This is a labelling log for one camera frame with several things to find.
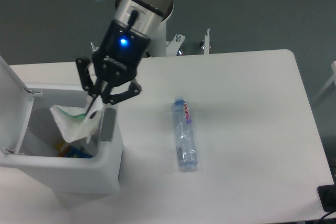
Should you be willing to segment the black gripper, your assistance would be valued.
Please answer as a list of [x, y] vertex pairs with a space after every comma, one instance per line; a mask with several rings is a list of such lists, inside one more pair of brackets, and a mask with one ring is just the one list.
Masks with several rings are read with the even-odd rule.
[[[141, 86], [136, 81], [137, 67], [147, 49], [150, 39], [134, 30], [126, 28], [113, 20], [103, 38], [99, 49], [89, 58], [77, 58], [76, 66], [82, 89], [89, 96], [86, 114], [89, 113], [98, 96], [103, 104], [115, 105], [139, 95]], [[93, 64], [96, 81], [90, 77], [89, 67]], [[130, 81], [125, 92], [111, 94], [112, 86], [120, 86]]]

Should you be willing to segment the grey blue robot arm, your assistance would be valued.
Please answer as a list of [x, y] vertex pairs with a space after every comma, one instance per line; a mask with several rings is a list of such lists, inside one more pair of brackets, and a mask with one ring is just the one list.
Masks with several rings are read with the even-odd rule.
[[138, 95], [137, 67], [173, 0], [120, 0], [100, 46], [88, 58], [77, 58], [89, 113], [95, 100], [117, 104]]

